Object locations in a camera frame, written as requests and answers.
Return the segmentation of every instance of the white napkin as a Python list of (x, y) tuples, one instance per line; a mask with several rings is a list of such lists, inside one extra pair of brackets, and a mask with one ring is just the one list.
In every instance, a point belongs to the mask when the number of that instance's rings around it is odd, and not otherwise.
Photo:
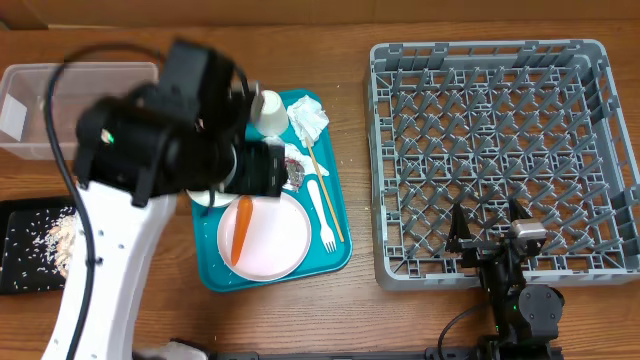
[(304, 148), (307, 147), (305, 137), (309, 137), (311, 145), (315, 144), (322, 130), (329, 124), (329, 118), (322, 110), (322, 105), (307, 95), (290, 105), (287, 115)]

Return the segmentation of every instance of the carrot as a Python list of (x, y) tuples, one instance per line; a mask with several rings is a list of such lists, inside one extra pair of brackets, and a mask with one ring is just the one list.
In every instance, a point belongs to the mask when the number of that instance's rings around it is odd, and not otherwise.
[(253, 213), (253, 201), (248, 196), (242, 196), (238, 201), (238, 213), (236, 214), (236, 228), (233, 232), (233, 246), (231, 247), (231, 265), (235, 266), (240, 260), (240, 253), (247, 236), (249, 223)]

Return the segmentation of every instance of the white cup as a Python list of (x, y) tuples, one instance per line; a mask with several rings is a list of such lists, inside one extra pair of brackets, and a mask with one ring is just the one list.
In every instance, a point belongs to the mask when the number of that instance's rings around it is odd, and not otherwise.
[(262, 112), (254, 125), (264, 136), (280, 136), (289, 127), (287, 110), (277, 92), (264, 90), (262, 96), (264, 97)]

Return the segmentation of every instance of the plastic fork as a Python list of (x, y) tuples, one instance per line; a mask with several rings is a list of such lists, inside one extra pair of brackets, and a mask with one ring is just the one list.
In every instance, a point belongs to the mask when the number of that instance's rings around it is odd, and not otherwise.
[(318, 183), (315, 180), (307, 181), (307, 189), (309, 190), (311, 201), (313, 201), (313, 207), (316, 208), (316, 213), (320, 219), (320, 238), (327, 252), (332, 253), (336, 251), (336, 237), (327, 224), (327, 218), (324, 216), (324, 206), (322, 205)]

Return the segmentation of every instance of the plastic dish rack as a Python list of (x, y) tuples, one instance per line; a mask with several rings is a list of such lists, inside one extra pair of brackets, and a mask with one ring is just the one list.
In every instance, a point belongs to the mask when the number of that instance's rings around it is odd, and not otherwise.
[(461, 202), (471, 240), (497, 241), (511, 197), (548, 230), (527, 281), (640, 278), (640, 176), (600, 43), (379, 44), (365, 87), (383, 288), (479, 286), (444, 251), (449, 211)]

